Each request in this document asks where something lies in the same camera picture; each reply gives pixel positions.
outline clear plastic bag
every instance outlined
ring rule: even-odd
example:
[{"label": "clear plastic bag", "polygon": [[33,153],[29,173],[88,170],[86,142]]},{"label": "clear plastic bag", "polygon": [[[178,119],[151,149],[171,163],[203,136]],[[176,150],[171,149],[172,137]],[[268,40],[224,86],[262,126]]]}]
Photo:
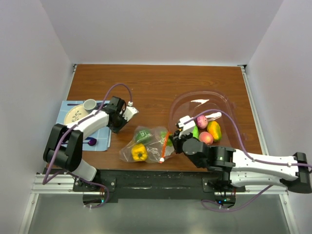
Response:
[{"label": "clear plastic bag", "polygon": [[166,141],[167,134],[168,130],[165,127],[150,129],[138,126],[133,139],[120,150],[120,159],[126,162],[162,163],[174,152],[172,142],[169,139]]}]

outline yellow bell pepper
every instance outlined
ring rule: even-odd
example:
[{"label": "yellow bell pepper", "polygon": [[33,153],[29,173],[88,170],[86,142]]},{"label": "yellow bell pepper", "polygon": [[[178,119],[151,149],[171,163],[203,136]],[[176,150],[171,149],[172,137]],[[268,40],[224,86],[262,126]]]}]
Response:
[{"label": "yellow bell pepper", "polygon": [[132,158],[136,162],[145,161],[147,159],[147,150],[143,144],[137,144],[131,149]]}]

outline wooden tabletop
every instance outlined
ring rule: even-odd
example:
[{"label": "wooden tabletop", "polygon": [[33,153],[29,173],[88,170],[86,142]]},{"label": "wooden tabletop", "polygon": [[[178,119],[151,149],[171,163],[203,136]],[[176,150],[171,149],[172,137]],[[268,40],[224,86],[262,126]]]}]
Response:
[{"label": "wooden tabletop", "polygon": [[[118,133],[112,134],[111,147],[105,152],[84,151],[83,159],[98,169],[139,169],[205,171],[196,168],[183,154],[164,163],[127,163],[119,151],[133,138],[137,126],[168,127],[169,110],[174,99],[185,92],[216,89],[235,103],[234,113],[245,134],[250,153],[261,153],[245,83],[239,67],[163,66],[163,65],[78,65],[67,100],[101,100],[115,83],[127,84],[139,114]],[[116,87],[114,95],[129,100],[128,91]]]}]

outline white backdrop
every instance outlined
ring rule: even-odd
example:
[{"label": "white backdrop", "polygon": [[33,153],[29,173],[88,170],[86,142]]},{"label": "white backdrop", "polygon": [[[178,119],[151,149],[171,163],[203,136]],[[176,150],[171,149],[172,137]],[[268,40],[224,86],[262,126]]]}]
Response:
[{"label": "white backdrop", "polygon": [[[305,152],[312,164],[312,2],[284,0],[247,66],[273,155]],[[290,193],[302,234],[312,230],[312,195]]]},{"label": "white backdrop", "polygon": [[0,233],[19,231],[71,63],[39,0],[0,0]]},{"label": "white backdrop", "polygon": [[282,0],[41,0],[74,63],[247,64]]}]

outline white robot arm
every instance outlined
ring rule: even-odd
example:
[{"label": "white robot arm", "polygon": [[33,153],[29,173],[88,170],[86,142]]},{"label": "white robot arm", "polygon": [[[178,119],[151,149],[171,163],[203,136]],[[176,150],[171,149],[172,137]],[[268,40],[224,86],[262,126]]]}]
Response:
[{"label": "white robot arm", "polygon": [[304,153],[293,156],[267,156],[239,149],[207,146],[193,137],[195,122],[185,116],[177,123],[178,130],[170,136],[176,153],[184,153],[199,168],[219,173],[211,186],[218,191],[246,185],[277,185],[296,193],[312,193],[309,170]]},{"label": "white robot arm", "polygon": [[135,107],[126,106],[125,109],[122,109],[123,106],[125,106],[124,100],[113,97],[100,111],[94,110],[86,117],[67,126],[54,125],[43,159],[48,163],[51,161],[61,136],[75,126],[65,138],[68,141],[67,147],[61,146],[58,150],[54,164],[70,171],[77,177],[94,181],[98,170],[82,159],[82,142],[92,133],[105,126],[108,126],[112,132],[118,133],[138,113]]}]

